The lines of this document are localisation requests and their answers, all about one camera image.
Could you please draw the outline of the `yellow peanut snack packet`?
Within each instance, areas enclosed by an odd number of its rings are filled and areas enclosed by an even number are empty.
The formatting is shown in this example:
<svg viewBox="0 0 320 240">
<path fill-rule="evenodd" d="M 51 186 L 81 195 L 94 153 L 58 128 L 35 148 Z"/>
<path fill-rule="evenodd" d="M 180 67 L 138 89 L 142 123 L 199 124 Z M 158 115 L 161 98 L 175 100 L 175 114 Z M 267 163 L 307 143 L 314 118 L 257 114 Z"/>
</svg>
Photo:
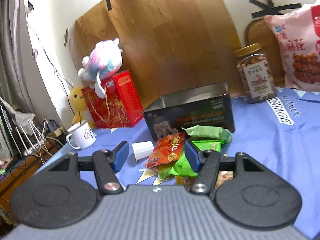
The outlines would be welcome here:
<svg viewBox="0 0 320 240">
<path fill-rule="evenodd" d="M 198 177 L 198 173 L 194 172 L 189 164 L 185 154 L 183 153 L 175 165 L 172 167 L 176 184 L 184 185 L 186 189 L 190 189 L 191 185 Z M 232 171 L 220 171 L 217 177 L 215 188 L 221 186 L 224 182 L 233 179 Z"/>
</svg>

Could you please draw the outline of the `pink twisted snack bag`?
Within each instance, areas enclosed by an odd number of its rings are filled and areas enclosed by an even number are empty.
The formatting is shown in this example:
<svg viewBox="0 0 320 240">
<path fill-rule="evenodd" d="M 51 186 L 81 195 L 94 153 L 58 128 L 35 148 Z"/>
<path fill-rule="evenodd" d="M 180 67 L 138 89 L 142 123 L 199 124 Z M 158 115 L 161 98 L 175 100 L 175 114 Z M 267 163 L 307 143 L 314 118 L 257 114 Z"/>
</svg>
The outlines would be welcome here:
<svg viewBox="0 0 320 240">
<path fill-rule="evenodd" d="M 318 92 L 319 4 L 265 16 L 264 21 L 278 41 L 286 87 Z"/>
</svg>

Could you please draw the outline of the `light green snack bar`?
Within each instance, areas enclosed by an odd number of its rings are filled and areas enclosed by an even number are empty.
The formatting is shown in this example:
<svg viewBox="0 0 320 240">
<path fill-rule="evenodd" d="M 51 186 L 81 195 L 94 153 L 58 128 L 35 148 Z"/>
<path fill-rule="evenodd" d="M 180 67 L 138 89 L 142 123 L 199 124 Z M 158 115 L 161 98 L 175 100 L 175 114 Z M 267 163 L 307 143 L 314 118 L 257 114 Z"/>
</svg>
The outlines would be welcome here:
<svg viewBox="0 0 320 240">
<path fill-rule="evenodd" d="M 217 126 L 196 125 L 183 130 L 193 139 L 217 139 L 230 143 L 233 139 L 232 133 L 228 129 Z"/>
</svg>

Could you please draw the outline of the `red gift bag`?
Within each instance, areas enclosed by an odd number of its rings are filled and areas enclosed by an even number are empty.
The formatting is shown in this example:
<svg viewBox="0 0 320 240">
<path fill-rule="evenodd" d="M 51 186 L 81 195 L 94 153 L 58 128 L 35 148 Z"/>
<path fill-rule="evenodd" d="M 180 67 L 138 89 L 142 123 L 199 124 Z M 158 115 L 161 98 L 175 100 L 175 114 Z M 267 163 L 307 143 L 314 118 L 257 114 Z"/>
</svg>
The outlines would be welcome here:
<svg viewBox="0 0 320 240">
<path fill-rule="evenodd" d="M 99 98 L 90 87 L 82 94 L 97 128 L 133 127 L 143 118 L 143 107 L 128 70 L 101 82 L 106 92 Z"/>
</svg>

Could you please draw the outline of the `peanut jar with gold lid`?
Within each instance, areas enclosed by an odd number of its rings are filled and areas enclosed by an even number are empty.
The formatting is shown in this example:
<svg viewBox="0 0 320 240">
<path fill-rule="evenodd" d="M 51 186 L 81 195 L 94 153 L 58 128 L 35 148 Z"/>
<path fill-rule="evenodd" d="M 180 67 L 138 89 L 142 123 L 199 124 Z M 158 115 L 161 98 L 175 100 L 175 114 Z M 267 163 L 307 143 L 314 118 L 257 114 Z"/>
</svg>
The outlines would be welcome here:
<svg viewBox="0 0 320 240">
<path fill-rule="evenodd" d="M 260 44 L 233 51 L 248 103 L 259 103 L 277 96 L 271 68 Z"/>
</svg>

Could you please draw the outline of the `white yellow-lid jelly cup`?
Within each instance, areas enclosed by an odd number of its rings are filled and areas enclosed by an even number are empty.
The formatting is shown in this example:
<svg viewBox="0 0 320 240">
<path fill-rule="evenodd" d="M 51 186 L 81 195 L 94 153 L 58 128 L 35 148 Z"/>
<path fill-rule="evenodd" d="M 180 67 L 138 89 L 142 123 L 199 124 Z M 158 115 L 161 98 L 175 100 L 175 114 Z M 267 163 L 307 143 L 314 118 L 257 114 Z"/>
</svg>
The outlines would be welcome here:
<svg viewBox="0 0 320 240">
<path fill-rule="evenodd" d="M 154 146 L 151 141 L 135 142 L 132 143 L 133 155 L 136 161 L 144 159 L 151 155 Z"/>
</svg>

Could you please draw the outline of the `bright green snack packet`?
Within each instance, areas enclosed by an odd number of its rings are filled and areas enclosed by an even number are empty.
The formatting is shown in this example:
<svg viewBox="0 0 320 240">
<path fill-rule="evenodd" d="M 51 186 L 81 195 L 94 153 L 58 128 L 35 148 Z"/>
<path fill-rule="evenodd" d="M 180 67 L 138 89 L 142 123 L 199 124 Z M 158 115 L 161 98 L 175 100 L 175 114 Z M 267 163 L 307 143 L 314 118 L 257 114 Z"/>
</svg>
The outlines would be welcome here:
<svg viewBox="0 0 320 240">
<path fill-rule="evenodd" d="M 184 152 L 169 170 L 168 175 L 178 177 L 197 177 L 208 154 L 206 150 L 221 153 L 227 145 L 226 140 L 209 138 L 189 138 L 184 143 Z"/>
</svg>

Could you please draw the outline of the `red spicy snack packet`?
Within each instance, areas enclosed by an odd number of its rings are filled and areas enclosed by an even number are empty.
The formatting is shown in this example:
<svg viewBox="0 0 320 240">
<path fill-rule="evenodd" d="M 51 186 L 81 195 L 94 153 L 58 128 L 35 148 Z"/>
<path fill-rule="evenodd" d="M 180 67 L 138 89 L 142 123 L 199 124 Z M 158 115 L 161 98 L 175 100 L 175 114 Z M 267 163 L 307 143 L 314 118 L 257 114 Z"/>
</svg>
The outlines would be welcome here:
<svg viewBox="0 0 320 240">
<path fill-rule="evenodd" d="M 178 132 L 159 139 L 152 154 L 148 158 L 146 167 L 152 168 L 178 161 L 183 153 L 184 137 L 184 132 Z"/>
</svg>

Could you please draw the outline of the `round woven wooden board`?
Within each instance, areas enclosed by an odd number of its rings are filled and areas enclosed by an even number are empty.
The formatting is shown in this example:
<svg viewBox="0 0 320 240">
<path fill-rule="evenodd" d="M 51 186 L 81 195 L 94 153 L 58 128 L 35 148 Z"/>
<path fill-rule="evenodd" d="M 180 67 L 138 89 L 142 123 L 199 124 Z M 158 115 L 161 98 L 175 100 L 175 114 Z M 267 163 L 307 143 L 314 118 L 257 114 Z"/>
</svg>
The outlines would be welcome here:
<svg viewBox="0 0 320 240">
<path fill-rule="evenodd" d="M 262 51 L 266 54 L 275 85 L 285 87 L 285 71 L 281 61 L 279 44 L 262 17 L 252 20 L 245 30 L 245 44 L 249 46 L 254 43 L 259 43 Z"/>
</svg>

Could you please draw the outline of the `pastel plush toy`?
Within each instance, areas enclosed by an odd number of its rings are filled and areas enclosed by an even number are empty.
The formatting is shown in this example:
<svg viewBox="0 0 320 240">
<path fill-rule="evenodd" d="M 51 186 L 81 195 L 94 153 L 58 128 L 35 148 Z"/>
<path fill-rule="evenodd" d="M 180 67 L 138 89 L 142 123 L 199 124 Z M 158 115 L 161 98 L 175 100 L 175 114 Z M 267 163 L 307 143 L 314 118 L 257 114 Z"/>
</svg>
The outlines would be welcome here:
<svg viewBox="0 0 320 240">
<path fill-rule="evenodd" d="M 78 76 L 85 81 L 94 81 L 92 87 L 99 98 L 104 98 L 105 90 L 101 81 L 111 77 L 121 68 L 123 58 L 119 48 L 120 39 L 98 42 L 89 56 L 82 59 L 82 68 Z"/>
</svg>

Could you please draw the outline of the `yellow chick plush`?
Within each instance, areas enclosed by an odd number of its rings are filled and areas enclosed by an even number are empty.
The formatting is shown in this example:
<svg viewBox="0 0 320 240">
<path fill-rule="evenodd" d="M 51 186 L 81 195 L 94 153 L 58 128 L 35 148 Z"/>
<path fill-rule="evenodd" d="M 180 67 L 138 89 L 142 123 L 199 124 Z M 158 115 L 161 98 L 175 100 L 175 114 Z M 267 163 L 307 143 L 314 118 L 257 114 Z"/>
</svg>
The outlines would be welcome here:
<svg viewBox="0 0 320 240">
<path fill-rule="evenodd" d="M 95 128 L 96 125 L 87 107 L 81 86 L 76 86 L 71 90 L 71 93 L 69 94 L 69 101 L 74 111 L 72 124 L 74 125 L 80 121 L 87 120 L 90 128 Z"/>
</svg>

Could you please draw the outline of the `black sheep print box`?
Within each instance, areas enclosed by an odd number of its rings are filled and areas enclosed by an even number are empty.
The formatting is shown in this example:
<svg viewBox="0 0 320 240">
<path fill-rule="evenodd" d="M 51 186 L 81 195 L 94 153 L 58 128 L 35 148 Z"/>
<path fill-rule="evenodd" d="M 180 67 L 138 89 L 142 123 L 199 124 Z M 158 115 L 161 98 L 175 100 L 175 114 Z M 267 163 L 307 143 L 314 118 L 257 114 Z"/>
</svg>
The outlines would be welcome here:
<svg viewBox="0 0 320 240">
<path fill-rule="evenodd" d="M 160 96 L 143 116 L 154 141 L 197 125 L 235 131 L 226 81 Z"/>
</svg>

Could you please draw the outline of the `wooden panel board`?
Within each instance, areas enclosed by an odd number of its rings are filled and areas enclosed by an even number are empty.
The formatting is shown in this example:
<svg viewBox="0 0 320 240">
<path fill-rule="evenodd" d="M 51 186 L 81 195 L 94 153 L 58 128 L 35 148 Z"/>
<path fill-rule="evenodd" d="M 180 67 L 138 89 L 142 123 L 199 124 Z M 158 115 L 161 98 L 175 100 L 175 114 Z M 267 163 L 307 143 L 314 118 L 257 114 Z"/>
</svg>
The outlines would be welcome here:
<svg viewBox="0 0 320 240">
<path fill-rule="evenodd" d="M 76 69 L 96 43 L 115 38 L 143 106 L 221 81 L 232 97 L 244 94 L 233 55 L 240 42 L 223 0 L 102 0 L 69 31 Z"/>
</svg>

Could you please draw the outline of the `dark green vegetable snack packet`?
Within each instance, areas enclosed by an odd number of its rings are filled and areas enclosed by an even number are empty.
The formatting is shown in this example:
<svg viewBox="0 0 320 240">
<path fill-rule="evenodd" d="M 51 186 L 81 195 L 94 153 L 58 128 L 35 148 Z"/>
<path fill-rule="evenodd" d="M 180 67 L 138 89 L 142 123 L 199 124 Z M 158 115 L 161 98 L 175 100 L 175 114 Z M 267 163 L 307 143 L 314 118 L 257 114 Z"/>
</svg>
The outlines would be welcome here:
<svg viewBox="0 0 320 240">
<path fill-rule="evenodd" d="M 160 180 L 167 179 L 174 175 L 173 169 L 172 169 L 174 165 L 175 163 L 168 163 L 168 164 L 158 165 L 156 167 Z"/>
</svg>

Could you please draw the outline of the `blue printed tablecloth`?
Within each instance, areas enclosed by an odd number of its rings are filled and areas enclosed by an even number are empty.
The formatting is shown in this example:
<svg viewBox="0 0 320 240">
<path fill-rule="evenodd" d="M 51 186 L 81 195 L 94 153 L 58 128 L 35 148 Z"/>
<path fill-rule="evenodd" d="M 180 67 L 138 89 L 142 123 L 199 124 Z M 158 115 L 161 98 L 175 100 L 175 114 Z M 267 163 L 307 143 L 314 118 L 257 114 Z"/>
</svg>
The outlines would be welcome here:
<svg viewBox="0 0 320 240">
<path fill-rule="evenodd" d="M 295 227 L 308 238 L 319 233 L 319 92 L 277 88 L 277 97 L 248 104 L 233 98 L 235 132 L 222 149 L 228 156 L 244 152 L 292 184 L 301 194 L 303 206 Z M 136 162 L 131 143 L 151 141 L 142 119 L 133 128 L 96 129 L 96 142 L 78 151 L 79 157 L 106 148 L 112 150 L 121 141 L 130 145 L 129 156 L 116 174 L 123 186 L 152 185 L 156 176 L 140 179 L 147 158 Z"/>
</svg>

